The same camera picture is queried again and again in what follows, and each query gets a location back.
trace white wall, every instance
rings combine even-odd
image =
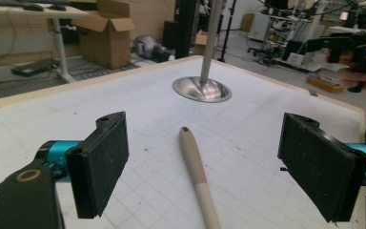
[[[228,28],[228,22],[230,20],[230,8],[233,6],[234,0],[228,0],[224,14],[224,20],[222,21],[221,30],[225,31]],[[236,0],[234,7],[233,22],[231,24],[231,30],[239,30],[242,24],[242,18],[245,13],[257,12],[263,10],[263,4],[257,0]]]

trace metal pole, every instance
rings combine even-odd
[[[219,22],[219,15],[221,13],[222,0],[214,0],[211,10],[207,45],[204,53],[203,67],[201,69],[200,84],[206,84],[210,72],[211,60],[214,54],[214,44],[216,37],[216,30]]]

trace white table surface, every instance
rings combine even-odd
[[[284,113],[359,142],[363,112],[220,62],[210,78],[232,90],[230,100],[177,94],[175,79],[200,75],[201,64],[195,56],[0,99],[0,182],[44,142],[85,139],[98,117],[125,111],[131,155],[104,216],[78,219],[71,185],[57,184],[67,228],[205,228],[179,149],[182,126],[197,140],[223,228],[358,228],[356,216],[327,223],[276,155]]]

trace floor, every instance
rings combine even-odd
[[[220,58],[222,55],[223,38],[220,39],[218,48],[216,51],[216,57]],[[259,73],[270,78],[283,81],[285,83],[303,88],[306,90],[315,91],[318,94],[329,96],[331,98],[355,105],[363,109],[366,113],[366,92],[359,94],[352,94],[347,91],[340,93],[329,93],[321,90],[306,82],[308,74],[297,68],[289,68],[280,64],[270,64],[266,66],[262,64],[260,56],[253,56],[251,52],[248,52],[249,48],[259,48],[260,43],[257,41],[249,40],[246,38],[244,31],[231,31],[228,39],[227,49],[224,53],[224,60],[227,64],[237,66],[239,68],[249,70],[254,73]],[[321,63],[320,59],[324,56],[324,53],[318,53],[316,59],[313,62]],[[146,65],[155,64],[152,61],[144,60],[137,55],[132,56],[131,65],[121,68],[119,70],[109,70],[101,66],[95,65],[91,62],[84,60],[81,56],[68,58],[69,73],[76,80],[84,80],[92,77],[99,77],[101,75],[109,73],[117,73],[120,71],[128,71],[130,69],[143,67]],[[14,94],[21,94],[25,92],[40,90],[48,87],[54,87],[64,84],[65,82],[56,76],[55,71],[40,73],[36,76],[26,78],[17,75],[13,75],[10,72],[14,66],[0,67],[0,98],[11,96]],[[330,74],[336,76],[334,72],[322,70],[320,73]]]

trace cardboard box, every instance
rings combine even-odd
[[[200,31],[195,36],[195,44],[194,44],[194,54],[196,55],[204,55],[204,52],[206,50],[207,45],[207,39],[208,39],[208,33],[206,31]],[[218,42],[218,38],[215,38],[215,42],[213,43],[213,56],[215,56],[215,47]]]
[[[139,35],[151,35],[162,40],[165,21],[174,20],[175,0],[118,0],[130,5],[130,18],[135,30],[131,39]]]
[[[254,14],[253,13],[245,13],[242,19],[242,27],[243,31],[251,31],[252,23],[254,22]]]
[[[73,19],[78,27],[80,49],[89,61],[110,69],[130,64],[130,31],[134,24],[130,6],[113,0],[97,0],[97,11]]]

